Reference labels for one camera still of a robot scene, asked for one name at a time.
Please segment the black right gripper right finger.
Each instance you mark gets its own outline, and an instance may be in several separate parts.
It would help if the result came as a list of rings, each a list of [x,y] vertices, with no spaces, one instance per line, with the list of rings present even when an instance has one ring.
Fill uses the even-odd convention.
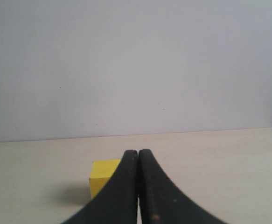
[[[139,202],[143,224],[215,224],[216,217],[182,193],[149,149],[139,151]]]

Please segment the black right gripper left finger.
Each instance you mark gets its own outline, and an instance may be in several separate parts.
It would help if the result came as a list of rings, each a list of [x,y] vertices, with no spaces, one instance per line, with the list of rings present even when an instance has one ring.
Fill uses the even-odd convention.
[[[138,214],[138,152],[126,150],[115,172],[81,210],[65,224],[135,224]]]

